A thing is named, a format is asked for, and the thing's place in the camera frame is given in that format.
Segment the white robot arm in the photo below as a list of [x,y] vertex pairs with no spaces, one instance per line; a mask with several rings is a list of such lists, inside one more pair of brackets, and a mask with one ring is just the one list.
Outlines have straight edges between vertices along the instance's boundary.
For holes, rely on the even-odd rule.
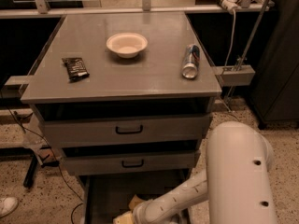
[[185,224],[183,211],[202,202],[210,224],[278,224],[268,177],[273,159],[261,134],[223,122],[208,138],[205,170],[156,199],[134,197],[113,224]]

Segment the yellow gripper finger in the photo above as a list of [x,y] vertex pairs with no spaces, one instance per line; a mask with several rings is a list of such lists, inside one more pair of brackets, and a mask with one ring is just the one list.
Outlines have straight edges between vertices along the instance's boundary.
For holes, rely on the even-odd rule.
[[115,217],[113,219],[113,224],[135,224],[133,213],[128,211],[118,217]]

